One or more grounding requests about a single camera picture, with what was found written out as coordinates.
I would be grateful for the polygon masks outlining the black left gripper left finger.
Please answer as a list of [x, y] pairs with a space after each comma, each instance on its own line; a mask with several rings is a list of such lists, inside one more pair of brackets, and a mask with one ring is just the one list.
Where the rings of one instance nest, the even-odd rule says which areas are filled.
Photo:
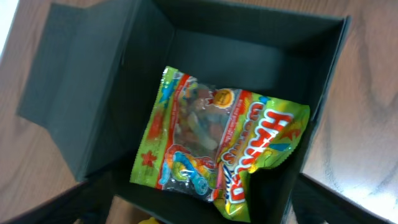
[[94, 177], [6, 223], [105, 223], [111, 204], [111, 177]]

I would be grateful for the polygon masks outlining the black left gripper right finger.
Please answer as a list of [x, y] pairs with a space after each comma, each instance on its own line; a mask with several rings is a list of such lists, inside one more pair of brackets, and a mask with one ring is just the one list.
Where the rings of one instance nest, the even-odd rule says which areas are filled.
[[298, 223], [387, 223], [302, 174], [292, 190], [292, 206]]

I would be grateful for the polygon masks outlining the yellow snack bag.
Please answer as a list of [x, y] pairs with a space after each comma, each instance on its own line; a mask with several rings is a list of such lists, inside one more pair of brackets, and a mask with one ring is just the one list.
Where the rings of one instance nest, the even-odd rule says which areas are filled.
[[150, 217], [146, 220], [140, 221], [138, 224], [162, 224], [162, 222], [156, 220], [154, 217]]

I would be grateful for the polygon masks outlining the Haribo gummy worms bag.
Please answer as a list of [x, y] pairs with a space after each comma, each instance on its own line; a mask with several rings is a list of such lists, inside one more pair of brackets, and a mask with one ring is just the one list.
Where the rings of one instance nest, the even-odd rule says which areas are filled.
[[192, 195], [248, 222], [249, 176], [281, 165], [309, 117], [307, 105], [215, 88], [166, 67], [130, 181]]

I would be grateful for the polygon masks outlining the black cardboard gift box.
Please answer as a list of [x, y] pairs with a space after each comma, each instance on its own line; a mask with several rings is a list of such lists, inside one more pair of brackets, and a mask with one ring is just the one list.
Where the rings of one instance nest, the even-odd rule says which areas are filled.
[[251, 221], [282, 223], [350, 22], [225, 1], [54, 4], [17, 112], [49, 132], [76, 180], [105, 174], [167, 223], [225, 223], [212, 204], [129, 182], [163, 69], [308, 105], [292, 157], [249, 184]]

